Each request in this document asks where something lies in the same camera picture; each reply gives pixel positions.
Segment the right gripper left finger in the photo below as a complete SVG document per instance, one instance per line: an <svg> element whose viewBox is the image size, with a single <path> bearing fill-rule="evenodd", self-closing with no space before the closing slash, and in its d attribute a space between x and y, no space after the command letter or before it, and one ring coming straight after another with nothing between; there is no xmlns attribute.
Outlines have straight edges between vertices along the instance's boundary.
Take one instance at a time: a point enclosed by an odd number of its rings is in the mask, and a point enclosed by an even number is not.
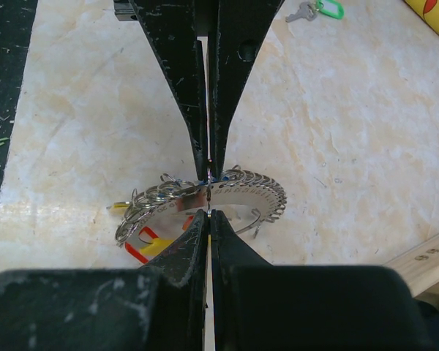
<svg viewBox="0 0 439 351"><path fill-rule="evenodd" d="M202 350L208 223L138 269L1 272L0 350Z"/></svg>

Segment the blue pikachu shirt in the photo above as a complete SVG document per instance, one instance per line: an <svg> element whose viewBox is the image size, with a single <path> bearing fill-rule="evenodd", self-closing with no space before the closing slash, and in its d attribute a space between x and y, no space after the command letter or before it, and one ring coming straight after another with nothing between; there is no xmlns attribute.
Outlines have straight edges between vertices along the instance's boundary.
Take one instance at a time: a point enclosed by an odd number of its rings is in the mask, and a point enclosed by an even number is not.
<svg viewBox="0 0 439 351"><path fill-rule="evenodd" d="M404 2L439 36L439 0L404 0Z"/></svg>

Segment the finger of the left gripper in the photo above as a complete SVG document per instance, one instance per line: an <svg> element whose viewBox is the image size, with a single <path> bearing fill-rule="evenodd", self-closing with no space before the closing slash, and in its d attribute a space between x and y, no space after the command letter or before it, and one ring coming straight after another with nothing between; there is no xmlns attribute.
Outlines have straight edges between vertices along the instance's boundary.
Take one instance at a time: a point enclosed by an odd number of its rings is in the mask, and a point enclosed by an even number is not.
<svg viewBox="0 0 439 351"><path fill-rule="evenodd" d="M282 1L214 1L208 34L210 169L219 178L234 113Z"/></svg>

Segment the green tag key left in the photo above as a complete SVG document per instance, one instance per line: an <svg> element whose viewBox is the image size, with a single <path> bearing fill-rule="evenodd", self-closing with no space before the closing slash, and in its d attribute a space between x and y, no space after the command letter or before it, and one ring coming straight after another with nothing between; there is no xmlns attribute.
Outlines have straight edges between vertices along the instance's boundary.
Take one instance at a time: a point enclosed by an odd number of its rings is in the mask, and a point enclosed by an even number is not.
<svg viewBox="0 0 439 351"><path fill-rule="evenodd" d="M342 20L345 15L343 5L334 0L303 1L298 9L285 17L286 23L305 19L314 21L319 15Z"/></svg>

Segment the large keyring with keys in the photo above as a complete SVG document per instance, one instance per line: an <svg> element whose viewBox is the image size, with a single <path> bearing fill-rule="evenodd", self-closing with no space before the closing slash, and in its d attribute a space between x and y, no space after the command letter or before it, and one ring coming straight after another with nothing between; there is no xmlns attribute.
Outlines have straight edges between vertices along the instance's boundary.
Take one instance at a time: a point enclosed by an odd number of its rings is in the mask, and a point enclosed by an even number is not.
<svg viewBox="0 0 439 351"><path fill-rule="evenodd" d="M276 222L285 212L287 196L273 178L235 165L219 178L192 182L164 173L160 184L134 190L125 202L109 210L121 216L116 245L142 264L170 246L193 221L197 211L230 211L229 220L244 222L237 234L258 232L263 223Z"/></svg>

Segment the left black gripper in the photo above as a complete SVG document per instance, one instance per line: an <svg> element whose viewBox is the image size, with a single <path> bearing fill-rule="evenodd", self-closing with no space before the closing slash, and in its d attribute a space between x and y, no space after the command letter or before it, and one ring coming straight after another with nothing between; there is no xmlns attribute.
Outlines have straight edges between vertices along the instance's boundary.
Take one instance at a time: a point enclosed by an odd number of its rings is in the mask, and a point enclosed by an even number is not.
<svg viewBox="0 0 439 351"><path fill-rule="evenodd" d="M140 23L187 126L199 180L207 178L206 81L194 1L113 0L119 21Z"/></svg>

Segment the wooden clothes rack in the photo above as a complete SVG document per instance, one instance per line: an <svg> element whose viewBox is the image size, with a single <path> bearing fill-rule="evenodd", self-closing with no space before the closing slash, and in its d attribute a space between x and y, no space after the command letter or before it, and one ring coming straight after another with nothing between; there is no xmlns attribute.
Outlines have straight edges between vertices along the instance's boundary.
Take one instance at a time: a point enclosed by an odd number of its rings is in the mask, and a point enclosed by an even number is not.
<svg viewBox="0 0 439 351"><path fill-rule="evenodd" d="M412 296L439 308L439 234L386 263L409 287Z"/></svg>

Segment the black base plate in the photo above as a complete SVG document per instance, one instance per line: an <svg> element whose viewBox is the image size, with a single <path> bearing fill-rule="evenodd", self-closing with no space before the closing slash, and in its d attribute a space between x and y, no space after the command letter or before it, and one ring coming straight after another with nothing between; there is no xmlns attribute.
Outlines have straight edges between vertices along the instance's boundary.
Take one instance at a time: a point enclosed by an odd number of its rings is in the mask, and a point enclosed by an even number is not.
<svg viewBox="0 0 439 351"><path fill-rule="evenodd" d="M0 1L0 193L37 1Z"/></svg>

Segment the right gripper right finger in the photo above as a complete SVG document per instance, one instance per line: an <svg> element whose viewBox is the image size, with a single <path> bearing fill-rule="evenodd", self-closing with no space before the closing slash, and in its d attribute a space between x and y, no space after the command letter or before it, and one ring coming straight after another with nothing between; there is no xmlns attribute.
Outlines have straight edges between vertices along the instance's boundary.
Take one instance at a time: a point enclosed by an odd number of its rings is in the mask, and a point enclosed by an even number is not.
<svg viewBox="0 0 439 351"><path fill-rule="evenodd" d="M210 218L218 350L433 350L410 290L381 265L272 265Z"/></svg>

